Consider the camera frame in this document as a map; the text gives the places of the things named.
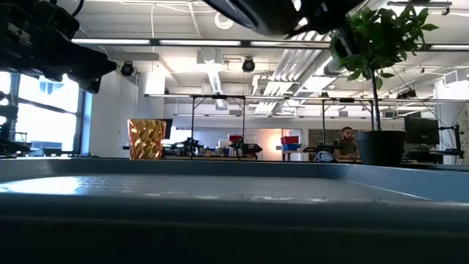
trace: potted plant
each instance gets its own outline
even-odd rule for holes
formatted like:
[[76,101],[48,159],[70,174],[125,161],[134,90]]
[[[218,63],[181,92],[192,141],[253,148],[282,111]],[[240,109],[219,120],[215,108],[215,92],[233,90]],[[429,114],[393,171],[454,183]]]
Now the potted plant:
[[408,52],[416,55],[416,51],[425,47],[423,31],[438,29],[433,24],[425,24],[428,15],[427,8],[417,14],[411,4],[400,15],[390,9],[366,8],[347,18],[358,54],[349,55],[338,35],[331,41],[332,56],[351,72],[348,81],[360,76],[372,81],[377,130],[356,135],[363,164],[392,166],[401,161],[405,132],[381,130],[377,91],[383,86],[384,78],[394,76],[384,69],[406,61]]

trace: ceiling light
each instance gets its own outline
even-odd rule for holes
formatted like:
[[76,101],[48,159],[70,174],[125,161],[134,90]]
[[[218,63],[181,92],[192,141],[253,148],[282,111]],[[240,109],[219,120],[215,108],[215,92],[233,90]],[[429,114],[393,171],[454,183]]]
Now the ceiling light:
[[449,50],[449,51],[456,51],[456,50],[464,50],[469,51],[469,45],[457,45],[457,44],[446,44],[446,45],[431,45],[430,50]]
[[160,45],[240,46],[237,40],[160,40]]
[[251,41],[253,47],[271,48],[314,48],[328,49],[329,42],[308,42],[308,41]]
[[409,3],[416,7],[447,7],[453,4],[450,1],[389,1],[388,6],[406,7]]
[[151,94],[145,94],[144,97],[154,97],[154,98],[189,98],[190,95],[151,95]]
[[73,39],[75,44],[99,45],[149,45],[149,40],[118,40],[118,39]]
[[222,22],[220,20],[220,17],[222,16],[222,14],[220,14],[220,12],[217,12],[217,14],[215,15],[215,25],[219,28],[219,29],[229,29],[233,26],[234,22],[233,20],[229,19],[229,18],[224,18],[224,22]]
[[283,100],[287,99],[283,96],[246,96],[246,99],[272,99],[272,100]]

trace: security camera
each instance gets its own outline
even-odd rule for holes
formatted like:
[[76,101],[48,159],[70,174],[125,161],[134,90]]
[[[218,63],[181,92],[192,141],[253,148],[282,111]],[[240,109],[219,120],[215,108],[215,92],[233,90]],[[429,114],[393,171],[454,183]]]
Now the security camera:
[[133,73],[133,62],[124,62],[124,66],[122,66],[122,69],[120,69],[120,73],[122,73],[123,76],[132,76]]
[[252,58],[246,58],[243,63],[243,72],[252,73],[256,68],[256,64]]

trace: ventilation pipe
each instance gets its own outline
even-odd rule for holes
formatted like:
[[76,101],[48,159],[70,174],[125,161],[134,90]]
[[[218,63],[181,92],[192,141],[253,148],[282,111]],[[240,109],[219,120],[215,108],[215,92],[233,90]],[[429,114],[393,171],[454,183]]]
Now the ventilation pipe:
[[[206,72],[212,87],[212,92],[216,95],[223,93],[219,73],[223,70],[222,54],[214,48],[203,48],[197,51],[197,66],[200,70]],[[215,102],[217,110],[228,110],[226,100],[217,99]]]

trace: plant stem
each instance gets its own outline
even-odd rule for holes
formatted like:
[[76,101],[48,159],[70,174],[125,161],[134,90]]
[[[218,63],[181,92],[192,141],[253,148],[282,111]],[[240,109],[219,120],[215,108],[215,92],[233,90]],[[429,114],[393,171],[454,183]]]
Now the plant stem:
[[372,83],[373,83],[373,101],[374,101],[374,111],[375,111],[375,118],[376,118],[376,129],[381,131],[381,117],[380,117],[380,107],[378,106],[378,91],[376,89],[376,77],[374,76],[374,68],[370,67],[372,72]]

